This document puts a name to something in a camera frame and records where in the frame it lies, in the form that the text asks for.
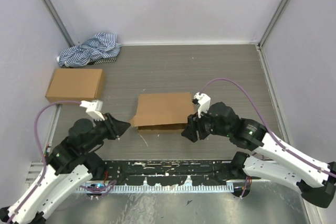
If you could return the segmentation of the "brown cardboard box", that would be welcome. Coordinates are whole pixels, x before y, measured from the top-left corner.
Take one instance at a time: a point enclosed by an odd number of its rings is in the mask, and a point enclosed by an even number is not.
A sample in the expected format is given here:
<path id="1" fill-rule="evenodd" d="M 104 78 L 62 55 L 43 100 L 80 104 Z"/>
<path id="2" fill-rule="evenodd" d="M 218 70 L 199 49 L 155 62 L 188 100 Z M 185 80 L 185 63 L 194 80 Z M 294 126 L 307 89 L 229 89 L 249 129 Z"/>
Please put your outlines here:
<path id="1" fill-rule="evenodd" d="M 59 68 L 54 71 L 46 92 L 49 102 L 100 99 L 105 83 L 102 69 Z"/>

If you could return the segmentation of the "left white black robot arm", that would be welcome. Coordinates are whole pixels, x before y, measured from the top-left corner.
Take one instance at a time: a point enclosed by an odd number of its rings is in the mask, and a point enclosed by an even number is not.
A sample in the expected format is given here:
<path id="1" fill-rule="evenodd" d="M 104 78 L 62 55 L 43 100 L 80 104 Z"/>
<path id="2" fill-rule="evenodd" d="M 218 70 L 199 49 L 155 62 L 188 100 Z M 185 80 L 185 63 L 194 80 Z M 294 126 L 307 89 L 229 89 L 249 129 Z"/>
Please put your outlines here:
<path id="1" fill-rule="evenodd" d="M 131 126 L 110 113 L 104 120 L 78 119 L 68 136 L 47 156 L 45 167 L 12 206 L 1 208 L 5 223 L 45 223 L 78 187 L 106 173 L 104 161 L 93 151 L 105 140 L 116 140 Z"/>

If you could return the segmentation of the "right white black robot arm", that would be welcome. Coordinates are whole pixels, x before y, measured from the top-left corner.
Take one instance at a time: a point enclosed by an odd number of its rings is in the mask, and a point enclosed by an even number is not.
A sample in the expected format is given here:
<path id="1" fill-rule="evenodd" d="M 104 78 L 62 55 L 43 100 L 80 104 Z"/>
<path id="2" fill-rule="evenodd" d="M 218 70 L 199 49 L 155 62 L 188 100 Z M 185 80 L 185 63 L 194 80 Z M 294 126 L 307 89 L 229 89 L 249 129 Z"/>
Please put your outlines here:
<path id="1" fill-rule="evenodd" d="M 284 185 L 320 208 L 328 208 L 335 196 L 335 163 L 325 163 L 287 144 L 252 119 L 240 118 L 223 102 L 210 104 L 194 99 L 197 112 L 188 116 L 182 136 L 192 142 L 209 135 L 227 137 L 237 147 L 273 160 L 266 164 L 249 154 L 237 152 L 231 173 L 237 179 L 259 177 Z"/>

